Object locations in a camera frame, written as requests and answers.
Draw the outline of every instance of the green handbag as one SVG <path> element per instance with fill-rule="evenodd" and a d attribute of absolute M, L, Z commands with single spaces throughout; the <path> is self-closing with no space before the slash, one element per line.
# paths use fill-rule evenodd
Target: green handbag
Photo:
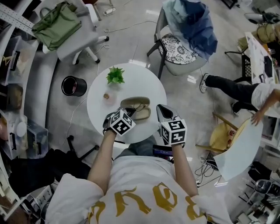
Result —
<path fill-rule="evenodd" d="M 42 16 L 42 10 L 46 9 L 49 13 Z M 74 11 L 77 9 L 73 4 L 61 2 L 53 10 L 43 8 L 40 11 L 41 20 L 32 27 L 32 31 L 40 41 L 51 51 L 56 50 L 81 26 Z"/>

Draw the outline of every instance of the white round table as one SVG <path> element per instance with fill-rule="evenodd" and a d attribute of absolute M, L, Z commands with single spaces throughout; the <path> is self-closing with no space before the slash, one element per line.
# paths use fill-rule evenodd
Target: white round table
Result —
<path fill-rule="evenodd" d="M 135 127 L 121 137 L 127 144 L 140 142 L 158 129 L 158 117 L 156 106 L 166 105 L 166 93 L 159 79 L 150 70 L 131 63 L 118 64 L 114 67 L 124 70 L 125 83 L 107 84 L 106 79 L 109 71 L 105 69 L 93 81 L 87 95 L 87 112 L 95 129 L 103 135 L 103 122 L 105 117 L 120 107 L 123 99 L 130 97 L 148 97 L 150 99 L 151 115 L 146 120 L 136 121 Z M 104 99 L 108 93 L 112 101 Z"/>

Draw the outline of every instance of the black trash can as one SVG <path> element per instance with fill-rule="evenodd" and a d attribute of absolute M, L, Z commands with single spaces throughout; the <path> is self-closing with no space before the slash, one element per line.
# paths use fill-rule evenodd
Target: black trash can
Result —
<path fill-rule="evenodd" d="M 66 96 L 82 96 L 87 91 L 85 80 L 74 76 L 67 76 L 61 84 L 61 90 Z"/>

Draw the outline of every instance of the green succulent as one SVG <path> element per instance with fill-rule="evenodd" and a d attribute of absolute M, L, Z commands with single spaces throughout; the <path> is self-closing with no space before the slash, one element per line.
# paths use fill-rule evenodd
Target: green succulent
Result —
<path fill-rule="evenodd" d="M 115 68 L 113 66 L 113 68 L 109 68 L 110 72 L 108 73 L 107 76 L 107 80 L 108 80 L 108 84 L 113 82 L 113 83 L 124 83 L 123 80 L 123 70 L 122 68 Z"/>

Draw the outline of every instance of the patterned seat cushion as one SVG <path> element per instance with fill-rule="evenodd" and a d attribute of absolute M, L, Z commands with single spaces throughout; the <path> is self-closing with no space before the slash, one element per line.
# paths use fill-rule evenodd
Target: patterned seat cushion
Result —
<path fill-rule="evenodd" d="M 162 41 L 167 49 L 165 60 L 178 65 L 187 65 L 196 60 L 197 53 L 190 52 L 184 48 L 182 43 L 172 33 L 164 35 Z M 162 46 L 159 46 L 158 50 L 162 55 Z"/>

